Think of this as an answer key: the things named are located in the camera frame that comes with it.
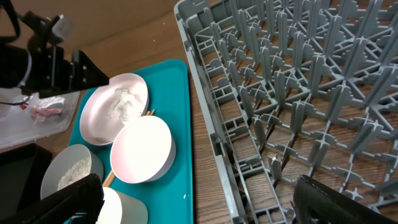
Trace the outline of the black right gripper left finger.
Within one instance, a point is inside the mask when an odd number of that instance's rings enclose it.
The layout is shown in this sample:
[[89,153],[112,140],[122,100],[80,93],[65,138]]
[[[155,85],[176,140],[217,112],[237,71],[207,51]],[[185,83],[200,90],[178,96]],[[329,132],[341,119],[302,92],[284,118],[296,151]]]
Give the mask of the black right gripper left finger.
[[1,223],[64,223],[78,213],[83,215],[81,223],[96,223],[103,205],[102,181],[99,175],[90,174]]

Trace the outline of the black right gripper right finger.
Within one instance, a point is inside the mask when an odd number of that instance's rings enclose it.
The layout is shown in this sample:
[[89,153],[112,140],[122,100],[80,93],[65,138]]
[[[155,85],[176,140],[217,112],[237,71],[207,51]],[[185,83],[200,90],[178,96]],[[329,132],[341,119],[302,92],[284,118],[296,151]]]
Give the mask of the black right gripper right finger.
[[294,210],[299,224],[397,224],[307,175],[294,188]]

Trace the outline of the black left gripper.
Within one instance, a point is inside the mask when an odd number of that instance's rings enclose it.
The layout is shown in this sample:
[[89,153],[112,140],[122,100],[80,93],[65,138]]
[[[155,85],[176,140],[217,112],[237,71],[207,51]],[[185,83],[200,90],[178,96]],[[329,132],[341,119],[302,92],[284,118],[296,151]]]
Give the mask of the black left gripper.
[[64,59],[59,44],[72,31],[72,23],[64,15],[49,19],[29,11],[18,18],[34,31],[27,44],[32,67],[24,91],[47,98],[109,84],[108,76],[83,51],[73,51],[70,61]]

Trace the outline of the white tissue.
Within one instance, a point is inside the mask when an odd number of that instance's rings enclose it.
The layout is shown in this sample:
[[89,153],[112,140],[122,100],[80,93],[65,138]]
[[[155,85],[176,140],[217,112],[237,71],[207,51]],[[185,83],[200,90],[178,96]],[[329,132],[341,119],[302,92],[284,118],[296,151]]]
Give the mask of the white tissue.
[[124,124],[141,116],[144,104],[139,100],[137,94],[132,94],[128,89],[117,88],[114,98],[108,108],[109,118],[119,118]]
[[44,99],[39,99],[36,107],[37,108],[49,108],[53,105],[63,105],[65,102],[64,97],[61,96],[53,96],[53,97],[49,97],[49,98],[44,98]]

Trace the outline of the white rice pile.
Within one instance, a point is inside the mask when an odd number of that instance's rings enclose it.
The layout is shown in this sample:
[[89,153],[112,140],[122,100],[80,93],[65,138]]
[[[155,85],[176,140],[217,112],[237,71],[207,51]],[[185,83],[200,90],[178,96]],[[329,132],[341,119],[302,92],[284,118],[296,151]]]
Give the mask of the white rice pile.
[[91,159],[89,157],[83,158],[76,162],[67,172],[61,177],[57,190],[61,190],[74,182],[86,177],[90,174]]

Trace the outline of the white cup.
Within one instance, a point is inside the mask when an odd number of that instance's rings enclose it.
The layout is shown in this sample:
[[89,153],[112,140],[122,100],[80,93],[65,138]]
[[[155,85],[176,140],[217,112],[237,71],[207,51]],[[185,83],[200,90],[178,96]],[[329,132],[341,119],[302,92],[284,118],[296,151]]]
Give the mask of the white cup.
[[109,187],[103,187],[104,204],[96,224],[147,224],[149,213],[140,200]]

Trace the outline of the red snack wrapper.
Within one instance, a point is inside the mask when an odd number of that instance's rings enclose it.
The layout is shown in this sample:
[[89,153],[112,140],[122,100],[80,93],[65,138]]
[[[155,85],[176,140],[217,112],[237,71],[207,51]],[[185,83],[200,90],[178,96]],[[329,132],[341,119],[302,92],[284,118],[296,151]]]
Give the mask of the red snack wrapper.
[[38,103],[23,103],[19,105],[21,110],[29,110],[29,115],[33,120],[52,119],[56,116],[61,116],[64,105],[61,103],[54,104],[38,104]]

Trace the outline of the grey bowl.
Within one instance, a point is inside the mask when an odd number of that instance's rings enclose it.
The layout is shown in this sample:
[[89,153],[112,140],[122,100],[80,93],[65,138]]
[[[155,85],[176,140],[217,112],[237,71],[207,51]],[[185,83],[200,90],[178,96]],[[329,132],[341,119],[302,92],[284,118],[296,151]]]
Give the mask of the grey bowl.
[[40,188],[40,198],[48,197],[89,174],[98,174],[103,179],[104,168],[99,157],[82,144],[68,146],[47,168]]

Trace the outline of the white bowl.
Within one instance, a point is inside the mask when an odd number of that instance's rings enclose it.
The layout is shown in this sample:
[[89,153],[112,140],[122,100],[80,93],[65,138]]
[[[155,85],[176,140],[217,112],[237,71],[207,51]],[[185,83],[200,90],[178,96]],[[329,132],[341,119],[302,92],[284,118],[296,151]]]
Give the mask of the white bowl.
[[156,116],[141,116],[123,127],[110,154],[115,176],[129,184],[152,182],[172,167],[176,145],[167,123]]

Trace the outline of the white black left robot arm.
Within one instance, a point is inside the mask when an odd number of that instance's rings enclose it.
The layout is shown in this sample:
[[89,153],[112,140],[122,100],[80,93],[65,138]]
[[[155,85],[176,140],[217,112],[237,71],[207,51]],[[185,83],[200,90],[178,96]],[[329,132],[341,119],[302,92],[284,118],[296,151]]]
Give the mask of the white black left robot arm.
[[[1,37],[1,88],[48,98],[109,84],[108,76],[83,51],[74,51],[70,62],[64,59],[58,44],[66,39],[71,24],[63,15],[45,19],[29,11],[21,16],[10,0],[1,1],[1,8],[15,31]],[[26,49],[11,45],[20,37],[20,22],[34,31]]]

